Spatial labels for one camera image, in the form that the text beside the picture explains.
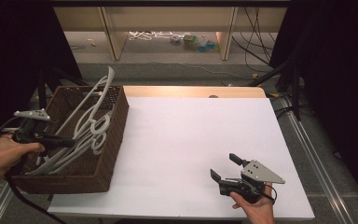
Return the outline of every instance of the white table surface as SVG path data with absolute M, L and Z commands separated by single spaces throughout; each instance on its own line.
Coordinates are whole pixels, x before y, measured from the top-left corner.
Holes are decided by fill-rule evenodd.
M 274 184 L 276 218 L 312 219 L 269 99 L 128 97 L 129 115 L 106 193 L 55 195 L 57 215 L 242 219 L 210 176 L 241 177 L 229 153 L 258 160 L 285 184 Z

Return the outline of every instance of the human hand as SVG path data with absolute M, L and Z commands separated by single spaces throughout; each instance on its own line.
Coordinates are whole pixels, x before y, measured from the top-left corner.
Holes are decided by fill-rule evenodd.
M 13 141 L 11 137 L 11 134 L 0 137 L 0 176 L 15 166 L 21 160 L 21 156 L 45 150 L 39 143 L 20 144 Z
M 272 187 L 272 183 L 267 182 L 266 185 Z M 272 188 L 266 187 L 265 192 L 271 196 Z M 230 192 L 231 198 L 235 201 L 232 208 L 242 208 L 246 216 L 253 224 L 271 224 L 274 223 L 274 214 L 272 209 L 272 201 L 266 197 L 261 197 L 257 203 L 246 202 L 240 194 Z

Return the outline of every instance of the black backdrop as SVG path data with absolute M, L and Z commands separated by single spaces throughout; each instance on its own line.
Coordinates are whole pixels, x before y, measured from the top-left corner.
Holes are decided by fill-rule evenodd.
M 301 59 L 301 76 L 318 119 L 358 183 L 358 1 L 327 0 L 324 7 L 329 13 L 320 20 L 320 38 Z M 272 66 L 286 60 L 312 10 L 288 9 Z
M 81 78 L 53 8 L 0 0 L 0 125 L 29 109 L 41 69 L 50 86 L 60 85 L 50 66 Z

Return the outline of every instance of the white cable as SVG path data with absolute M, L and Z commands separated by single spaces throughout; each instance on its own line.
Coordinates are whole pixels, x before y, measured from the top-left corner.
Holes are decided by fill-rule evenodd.
M 133 56 L 132 56 L 132 53 L 129 52 L 125 47 L 124 47 L 124 50 L 127 51 L 127 53 L 130 54 L 130 57 L 132 58 L 133 61 L 135 61 L 136 63 L 160 63 L 160 62 L 154 62 L 154 61 L 149 61 L 149 62 L 139 62 L 138 60 L 136 60 Z M 245 79 L 255 79 L 254 77 L 242 77 L 240 75 L 236 75 L 236 74 L 233 74 L 233 73 L 229 73 L 229 72 L 214 72 L 214 71 L 211 71 L 211 70 L 208 70 L 207 68 L 204 68 L 204 67 L 201 67 L 201 66 L 196 66 L 196 65 L 190 65 L 188 63 L 177 63 L 179 65 L 182 65 L 182 66 L 185 66 L 185 67 L 193 67 L 193 68 L 199 68 L 199 69 L 203 69 L 209 73 L 212 73 L 212 74 L 228 74 L 228 75 L 232 75 L 234 77 L 240 77 L 240 78 L 245 78 Z
M 65 121 L 65 123 L 61 126 L 61 128 L 56 132 L 59 134 L 65 125 L 74 117 L 75 113 L 81 108 L 81 106 L 87 101 L 87 99 L 94 93 L 94 91 L 98 88 L 99 85 L 105 84 L 103 91 L 100 92 L 100 98 L 98 102 L 90 107 L 87 111 L 79 119 L 76 124 L 74 137 L 76 140 L 76 144 L 69 148 L 63 148 L 53 157 L 51 157 L 48 161 L 40 165 L 38 168 L 33 170 L 27 175 L 45 175 L 45 174 L 57 174 L 61 170 L 63 170 L 68 164 L 82 155 L 89 148 L 93 150 L 93 153 L 98 155 L 101 153 L 102 145 L 106 139 L 106 131 L 110 125 L 110 116 L 112 115 L 112 111 L 109 111 L 100 119 L 95 120 L 94 116 L 100 108 L 103 99 L 105 98 L 110 85 L 113 81 L 113 77 L 115 75 L 114 70 L 109 67 L 109 74 L 107 77 L 101 78 L 100 81 L 92 88 L 92 90 L 86 95 L 83 101 L 77 106 L 77 108 L 73 111 L 73 113 L 69 116 L 69 118 Z M 87 116 L 87 120 L 80 126 L 80 123 Z

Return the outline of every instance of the woven basket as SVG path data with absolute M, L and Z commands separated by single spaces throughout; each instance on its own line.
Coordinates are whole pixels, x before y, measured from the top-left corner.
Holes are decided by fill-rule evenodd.
M 91 89 L 92 87 L 59 87 L 55 91 L 46 108 L 47 113 L 51 116 L 48 133 L 55 133 L 61 127 Z M 60 135 L 72 137 L 81 115 L 88 108 L 95 105 L 98 99 L 97 94 L 91 96 Z M 122 87 L 109 88 L 100 109 L 95 115 L 95 119 L 99 119 L 106 112 L 112 110 L 113 104 L 116 105 L 113 110 L 110 127 L 106 131 L 107 136 L 100 155 L 96 156 L 91 149 L 87 150 L 74 162 L 66 166 L 58 175 L 26 175 L 26 172 L 31 172 L 36 168 L 36 158 L 26 159 L 12 173 L 12 178 L 17 187 L 25 192 L 36 194 L 108 191 L 129 110 L 129 104 Z M 52 157 L 59 150 L 60 148 L 53 149 L 48 155 Z

